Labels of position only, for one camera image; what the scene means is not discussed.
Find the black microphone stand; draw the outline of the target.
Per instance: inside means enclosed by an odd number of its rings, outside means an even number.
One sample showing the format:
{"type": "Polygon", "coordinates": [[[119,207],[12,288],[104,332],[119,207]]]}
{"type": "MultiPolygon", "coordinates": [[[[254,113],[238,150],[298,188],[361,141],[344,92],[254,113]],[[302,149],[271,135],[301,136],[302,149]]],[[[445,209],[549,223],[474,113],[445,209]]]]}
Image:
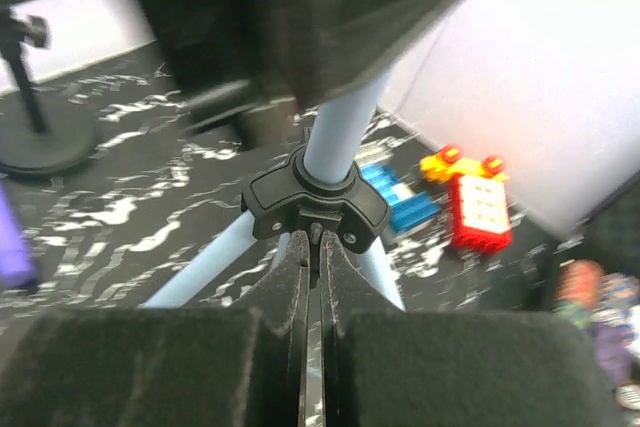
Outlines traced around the black microphone stand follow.
{"type": "Polygon", "coordinates": [[[99,143],[91,110],[38,96],[23,61],[23,45],[46,49],[49,38],[44,18],[20,20],[11,7],[1,7],[1,59],[18,88],[15,97],[1,101],[1,171],[8,175],[42,178],[74,170],[99,143]]]}

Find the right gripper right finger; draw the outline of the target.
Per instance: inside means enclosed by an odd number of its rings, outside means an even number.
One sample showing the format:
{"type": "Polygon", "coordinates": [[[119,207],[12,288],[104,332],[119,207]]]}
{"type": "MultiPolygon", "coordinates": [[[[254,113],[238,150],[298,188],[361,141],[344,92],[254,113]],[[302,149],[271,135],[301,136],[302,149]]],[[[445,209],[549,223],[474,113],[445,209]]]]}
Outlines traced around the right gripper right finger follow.
{"type": "Polygon", "coordinates": [[[587,336],[542,312],[403,312],[321,240],[328,426],[616,426],[587,336]]]}

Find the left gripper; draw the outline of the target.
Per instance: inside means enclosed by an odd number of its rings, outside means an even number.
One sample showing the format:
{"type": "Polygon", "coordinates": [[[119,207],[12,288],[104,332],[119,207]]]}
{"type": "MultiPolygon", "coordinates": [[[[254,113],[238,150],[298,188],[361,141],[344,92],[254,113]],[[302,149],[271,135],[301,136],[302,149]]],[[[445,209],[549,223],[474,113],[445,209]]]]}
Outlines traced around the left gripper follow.
{"type": "Polygon", "coordinates": [[[297,137],[297,103],[261,45],[260,0],[138,2],[182,91],[189,133],[225,128],[246,147],[297,137]]]}

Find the light blue music stand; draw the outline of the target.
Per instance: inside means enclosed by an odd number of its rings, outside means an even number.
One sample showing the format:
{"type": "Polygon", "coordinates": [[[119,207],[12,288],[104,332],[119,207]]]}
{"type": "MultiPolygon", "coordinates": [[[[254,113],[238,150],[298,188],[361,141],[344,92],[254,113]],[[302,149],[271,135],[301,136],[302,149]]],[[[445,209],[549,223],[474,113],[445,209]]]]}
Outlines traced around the light blue music stand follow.
{"type": "Polygon", "coordinates": [[[146,302],[146,308],[184,306],[256,242],[313,224],[338,235],[357,257],[365,279],[395,307],[405,307],[379,238],[391,215],[384,198],[355,163],[362,138],[390,73],[321,105],[306,144],[287,161],[254,178],[242,195],[242,214],[146,302]]]}

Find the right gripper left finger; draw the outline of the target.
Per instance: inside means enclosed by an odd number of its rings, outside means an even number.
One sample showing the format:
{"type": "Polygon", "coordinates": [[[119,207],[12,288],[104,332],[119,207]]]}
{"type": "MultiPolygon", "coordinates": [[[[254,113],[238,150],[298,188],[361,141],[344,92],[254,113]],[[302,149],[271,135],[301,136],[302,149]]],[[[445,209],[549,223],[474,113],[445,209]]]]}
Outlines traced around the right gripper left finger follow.
{"type": "Polygon", "coordinates": [[[5,426],[295,426],[306,366],[304,233],[227,308],[62,309],[1,375],[5,426]]]}

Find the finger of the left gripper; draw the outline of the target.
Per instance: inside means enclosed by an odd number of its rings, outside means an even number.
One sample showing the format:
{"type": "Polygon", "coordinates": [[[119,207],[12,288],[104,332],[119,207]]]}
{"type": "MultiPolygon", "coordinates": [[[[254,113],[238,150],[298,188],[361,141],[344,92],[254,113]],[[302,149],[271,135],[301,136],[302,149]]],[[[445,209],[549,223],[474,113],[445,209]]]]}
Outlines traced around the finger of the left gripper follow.
{"type": "Polygon", "coordinates": [[[264,0],[269,57],[301,107],[386,71],[459,0],[264,0]]]}

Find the purple toy microphone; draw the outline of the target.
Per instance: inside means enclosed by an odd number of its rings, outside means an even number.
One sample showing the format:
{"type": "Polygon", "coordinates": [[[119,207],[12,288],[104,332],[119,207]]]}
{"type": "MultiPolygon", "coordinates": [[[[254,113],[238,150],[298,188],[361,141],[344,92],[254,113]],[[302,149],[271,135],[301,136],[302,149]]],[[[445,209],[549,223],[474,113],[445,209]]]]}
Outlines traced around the purple toy microphone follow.
{"type": "Polygon", "coordinates": [[[21,225],[1,188],[1,284],[6,289],[19,289],[37,277],[38,269],[22,237],[21,225]]]}

